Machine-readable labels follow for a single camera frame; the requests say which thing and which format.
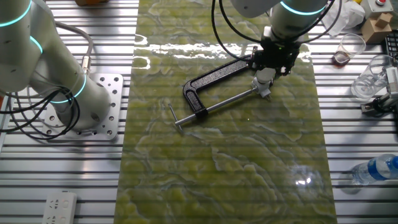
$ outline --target keyboard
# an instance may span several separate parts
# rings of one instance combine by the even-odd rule
[[[393,30],[392,33],[386,37],[383,46],[386,55],[390,55],[391,57],[398,55],[398,30]]]

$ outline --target metal rod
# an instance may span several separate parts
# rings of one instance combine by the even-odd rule
[[[224,100],[224,101],[222,101],[222,102],[219,102],[219,103],[217,103],[217,104],[215,104],[215,105],[213,105],[213,106],[207,108],[207,111],[210,112],[210,111],[213,111],[213,110],[215,110],[215,109],[217,109],[217,108],[220,108],[220,107],[222,107],[222,106],[224,106],[224,105],[227,105],[228,103],[232,103],[232,102],[234,102],[234,101],[236,101],[236,100],[238,100],[238,99],[240,99],[240,98],[242,98],[242,97],[245,97],[245,96],[250,95],[252,92],[254,92],[254,91],[256,91],[256,90],[257,90],[257,87],[254,87],[254,88],[251,89],[251,90],[248,90],[248,91],[245,91],[245,92],[243,92],[243,93],[240,93],[240,94],[238,94],[238,95],[236,95],[236,96],[233,96],[233,97],[231,97],[231,98],[229,98],[229,99],[227,99],[227,100]],[[188,121],[192,121],[192,120],[194,120],[195,118],[196,118],[196,116],[195,116],[194,114],[192,114],[192,115],[190,115],[190,116],[187,116],[187,117],[184,118],[184,119],[181,119],[181,120],[179,120],[179,121],[176,121],[176,122],[175,122],[175,125],[176,125],[176,126],[180,126],[181,124],[184,124],[184,123],[186,123],[186,122],[188,122]]]
[[[171,104],[171,103],[169,103],[169,108],[170,108],[170,110],[172,111],[174,120],[175,120],[175,121],[178,121],[177,116],[176,116],[175,113],[174,113],[174,110],[173,110],[173,107],[172,107],[172,104]],[[176,125],[176,126],[178,126],[178,128],[179,128],[179,130],[180,130],[181,132],[183,132],[180,125]]]

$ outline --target black bracket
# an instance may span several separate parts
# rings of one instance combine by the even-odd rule
[[[199,99],[198,92],[249,69],[246,62],[249,58],[250,56],[245,56],[242,60],[234,60],[200,75],[184,85],[183,95],[197,118],[203,118],[208,114],[206,107],[203,106],[203,103]]]

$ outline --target blue bottle label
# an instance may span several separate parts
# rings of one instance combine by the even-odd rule
[[[369,174],[376,180],[388,180],[388,178],[383,177],[376,169],[376,158],[371,159],[368,162]]]

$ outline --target water bottle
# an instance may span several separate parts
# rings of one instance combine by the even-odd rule
[[[368,185],[378,180],[398,178],[398,156],[384,154],[369,162],[356,165],[352,169],[353,182],[357,185]]]

